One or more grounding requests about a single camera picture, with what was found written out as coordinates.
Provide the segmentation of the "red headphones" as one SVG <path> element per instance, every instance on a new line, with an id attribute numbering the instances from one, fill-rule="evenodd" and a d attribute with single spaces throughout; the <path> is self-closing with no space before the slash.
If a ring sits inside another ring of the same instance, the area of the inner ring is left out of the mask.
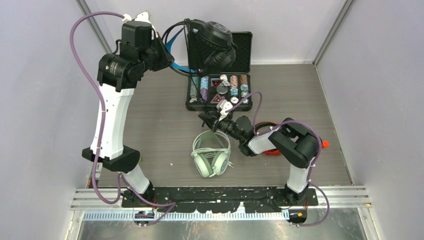
<path id="1" fill-rule="evenodd" d="M 254 128 L 255 128 L 255 131 L 259 133 L 260 129 L 264 129 L 264 128 L 270 129 L 271 127 L 275 127 L 276 125 L 277 124 L 275 122 L 262 121 L 262 122 L 256 123 Z M 274 149 L 263 151 L 262 154 L 266 156 L 280 156 L 282 153 L 278 149 L 274 148 Z"/>

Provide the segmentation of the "orange cube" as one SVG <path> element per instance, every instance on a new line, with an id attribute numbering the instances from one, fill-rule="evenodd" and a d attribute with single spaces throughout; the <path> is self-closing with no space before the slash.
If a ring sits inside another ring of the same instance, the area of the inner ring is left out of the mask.
<path id="1" fill-rule="evenodd" d="M 326 140 L 324 140 L 324 141 L 322 141 L 321 147 L 322 147 L 323 149 L 325 149 L 325 148 L 327 148 L 329 145 L 330 145 L 330 144 L 329 144 Z"/>

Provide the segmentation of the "mint green headphones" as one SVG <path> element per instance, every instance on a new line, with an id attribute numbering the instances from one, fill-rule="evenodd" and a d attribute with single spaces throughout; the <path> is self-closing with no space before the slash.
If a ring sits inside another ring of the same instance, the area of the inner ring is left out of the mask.
<path id="1" fill-rule="evenodd" d="M 202 143 L 209 140 L 217 141 L 219 148 L 201 147 Z M 228 167 L 232 168 L 234 164 L 230 161 L 231 153 L 230 139 L 221 131 L 204 131 L 192 143 L 191 157 L 203 178 L 220 176 Z"/>

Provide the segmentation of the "black poker chip case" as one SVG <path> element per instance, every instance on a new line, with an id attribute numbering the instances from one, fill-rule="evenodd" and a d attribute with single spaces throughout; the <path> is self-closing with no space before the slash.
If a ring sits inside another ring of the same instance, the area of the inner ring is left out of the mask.
<path id="1" fill-rule="evenodd" d="M 222 70 L 213 70 L 203 77 L 188 79 L 185 107 L 189 111 L 213 111 L 221 100 L 231 104 L 241 103 L 237 111 L 249 111 L 252 98 L 244 99 L 251 93 L 251 48 L 253 34 L 249 31 L 234 32 L 234 63 Z"/>

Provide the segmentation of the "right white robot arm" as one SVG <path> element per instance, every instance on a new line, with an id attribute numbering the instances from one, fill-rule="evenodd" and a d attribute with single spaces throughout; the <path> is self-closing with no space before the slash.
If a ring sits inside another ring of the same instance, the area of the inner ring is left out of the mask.
<path id="1" fill-rule="evenodd" d="M 219 120 L 217 114 L 198 116 L 212 131 L 221 131 L 239 142 L 239 150 L 247 157 L 279 151 L 290 163 L 289 177 L 282 194 L 291 205 L 299 205 L 310 185 L 311 168 L 322 150 L 322 139 L 309 126 L 286 118 L 276 124 L 256 124 L 243 115 L 236 120 Z"/>

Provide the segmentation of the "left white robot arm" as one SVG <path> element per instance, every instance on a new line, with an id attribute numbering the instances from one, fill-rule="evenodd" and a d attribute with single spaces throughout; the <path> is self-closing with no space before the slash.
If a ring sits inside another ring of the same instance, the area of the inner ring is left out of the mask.
<path id="1" fill-rule="evenodd" d="M 102 96 L 95 135 L 90 147 L 83 149 L 87 160 L 98 160 L 103 166 L 120 173 L 141 207 L 153 202 L 151 181 L 139 166 L 140 152 L 123 144 L 130 101 L 145 72 L 167 68 L 174 58 L 149 22 L 130 20 L 121 27 L 118 53 L 105 54 L 98 63 L 96 80 Z"/>

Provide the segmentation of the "blue black headphones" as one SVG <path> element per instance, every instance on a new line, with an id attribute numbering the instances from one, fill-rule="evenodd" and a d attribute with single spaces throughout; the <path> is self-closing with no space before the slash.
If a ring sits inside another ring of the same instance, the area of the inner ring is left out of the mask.
<path id="1" fill-rule="evenodd" d="M 173 42 L 182 31 L 186 33 L 188 56 L 191 55 L 191 50 L 199 49 L 199 42 L 209 47 L 212 53 L 203 61 L 203 64 L 194 69 L 182 67 L 173 62 L 169 67 L 177 74 L 185 77 L 205 77 L 225 70 L 236 60 L 238 46 L 233 41 L 232 32 L 215 21 L 205 22 L 199 19 L 186 18 L 170 26 L 163 33 L 163 43 L 169 53 Z"/>

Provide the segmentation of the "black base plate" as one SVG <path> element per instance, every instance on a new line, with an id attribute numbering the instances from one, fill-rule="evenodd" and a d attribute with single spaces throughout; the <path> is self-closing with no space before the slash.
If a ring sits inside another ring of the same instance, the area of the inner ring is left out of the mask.
<path id="1" fill-rule="evenodd" d="M 156 187 L 146 200 L 159 213 L 234 213 L 243 207 L 246 213 L 276 213 L 282 209 L 315 207 L 316 190 L 307 189 L 300 198 L 276 186 L 253 187 Z"/>

